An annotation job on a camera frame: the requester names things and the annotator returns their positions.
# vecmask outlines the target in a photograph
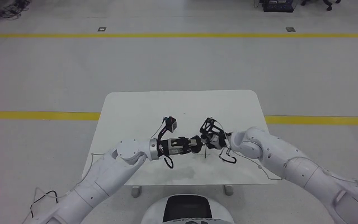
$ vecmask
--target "yellow floor line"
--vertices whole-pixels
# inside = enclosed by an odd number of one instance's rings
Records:
[[[358,33],[123,33],[123,34],[0,34],[0,38],[358,38]]]
[[[58,111],[0,111],[0,119],[98,120],[101,113]],[[358,125],[355,116],[265,116],[267,124]]]
[[[58,111],[0,111],[0,119],[98,120],[101,113]]]
[[[265,116],[267,124],[358,125],[355,116]]]

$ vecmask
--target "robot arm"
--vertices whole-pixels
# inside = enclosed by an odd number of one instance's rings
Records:
[[[358,182],[346,180],[313,162],[291,144],[264,130],[225,133],[208,118],[200,132],[210,148],[228,147],[261,164],[315,196],[328,210],[336,224],[358,223]]]
[[[159,133],[158,139],[142,142],[136,139],[120,141],[115,148],[90,166],[84,179],[59,204],[48,212],[35,216],[30,223],[81,223],[94,207],[117,192],[146,159],[153,161],[161,156],[170,159],[171,155],[198,153],[201,150],[199,136],[191,139],[179,137],[161,140],[167,130],[173,132],[176,129],[176,120],[173,117],[164,118],[164,121],[166,125]]]
[[[156,146],[156,141],[121,141],[92,165],[83,181],[59,204],[35,216],[30,223],[81,223],[95,206],[119,190],[147,158],[153,159],[151,144]],[[127,164],[118,162],[118,155]]]

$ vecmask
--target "white floor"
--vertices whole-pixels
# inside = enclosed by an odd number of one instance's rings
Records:
[[[0,33],[357,32],[358,3],[326,12],[263,13],[242,0],[34,1]],[[118,91],[251,89],[265,115],[358,116],[357,39],[0,39],[0,110],[101,111]],[[20,223],[35,186],[65,193],[81,177],[96,122],[0,120],[0,220]],[[270,125],[319,164],[357,177],[358,128]],[[219,187],[123,188],[84,223],[139,223],[156,200],[198,193],[237,223],[333,223],[323,206],[287,182]],[[54,203],[46,199],[35,212]]]

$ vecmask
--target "white table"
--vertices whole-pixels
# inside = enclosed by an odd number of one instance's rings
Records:
[[[105,153],[120,140],[150,138],[164,116],[177,119],[174,133],[162,139],[200,135],[207,117],[219,121],[226,132],[260,127],[267,130],[257,95],[251,90],[114,92],[108,94],[102,108],[83,174],[91,163],[91,153]],[[223,162],[218,150],[172,156],[174,169],[163,158],[146,161],[126,185],[235,185],[274,184],[257,166],[238,156],[236,164]],[[269,176],[276,177],[267,171]]]

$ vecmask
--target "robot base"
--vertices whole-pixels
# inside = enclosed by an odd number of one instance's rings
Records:
[[[234,223],[229,211],[218,202],[196,194],[177,194],[152,204],[141,224],[160,224],[180,218],[213,218]]]

